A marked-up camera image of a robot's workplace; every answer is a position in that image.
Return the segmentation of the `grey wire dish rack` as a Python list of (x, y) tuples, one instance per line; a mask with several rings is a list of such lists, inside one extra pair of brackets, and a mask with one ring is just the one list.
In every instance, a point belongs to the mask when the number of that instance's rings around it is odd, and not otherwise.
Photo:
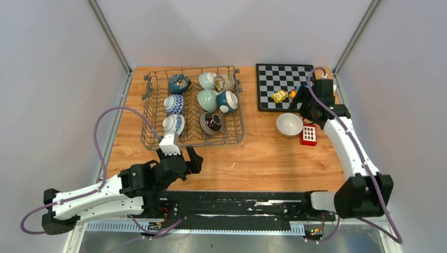
[(200, 147), (240, 143), (245, 136), (241, 105), (238, 105), (238, 109), (235, 112), (223, 113), (219, 110), (217, 111), (217, 114), (222, 119), (222, 127), (218, 134), (210, 136), (201, 129), (199, 117), (205, 113), (205, 110), (199, 105), (197, 95), (203, 90), (199, 84), (199, 75), (204, 72), (227, 73), (234, 77), (236, 85), (233, 93), (240, 99), (242, 91), (238, 77), (240, 71), (232, 65), (157, 70), (151, 71), (144, 76), (147, 85), (145, 94), (142, 95), (142, 100), (144, 101), (143, 115), (151, 123), (153, 129), (157, 131), (157, 134), (162, 136), (162, 121), (168, 116), (163, 102), (170, 95), (168, 89), (169, 78), (175, 74), (183, 74), (191, 80), (191, 85), (183, 94), (186, 100), (186, 107), (181, 114), (186, 120), (186, 125), (182, 134), (178, 137), (178, 146), (190, 145)]

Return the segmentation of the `cream beige bowl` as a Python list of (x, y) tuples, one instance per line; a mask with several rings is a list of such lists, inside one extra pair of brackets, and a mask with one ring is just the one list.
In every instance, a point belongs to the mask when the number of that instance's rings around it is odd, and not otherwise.
[(302, 132), (304, 123), (297, 114), (283, 113), (276, 119), (276, 128), (282, 136), (295, 137)]

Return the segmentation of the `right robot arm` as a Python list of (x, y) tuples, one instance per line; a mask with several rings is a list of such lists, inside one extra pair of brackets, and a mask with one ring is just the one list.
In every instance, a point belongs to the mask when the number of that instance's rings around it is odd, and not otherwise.
[(344, 104), (336, 104), (331, 79), (319, 79), (312, 88), (301, 85), (290, 106), (316, 123), (331, 140), (342, 164), (346, 181), (336, 191), (305, 192), (301, 205), (304, 218), (314, 220), (322, 211), (341, 218), (372, 218), (384, 215), (394, 182), (369, 159), (355, 133), (351, 114)]

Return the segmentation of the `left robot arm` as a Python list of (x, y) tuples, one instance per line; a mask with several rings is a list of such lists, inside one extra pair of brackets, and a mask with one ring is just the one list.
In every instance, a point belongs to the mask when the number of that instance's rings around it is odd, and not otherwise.
[(201, 172), (203, 157), (192, 146), (186, 151), (188, 161), (182, 154), (165, 155), (158, 149), (159, 160), (131, 165), (105, 183), (70, 192), (45, 190), (44, 233), (60, 235), (92, 220), (120, 215), (157, 217), (163, 208), (161, 193), (177, 179), (185, 181), (187, 175)]

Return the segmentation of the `black striped bowl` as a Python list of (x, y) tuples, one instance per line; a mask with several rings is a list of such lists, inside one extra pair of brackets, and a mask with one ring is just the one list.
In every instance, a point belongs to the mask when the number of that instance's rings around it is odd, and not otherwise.
[(222, 127), (220, 115), (213, 112), (204, 112), (199, 118), (199, 124), (206, 135), (217, 135)]

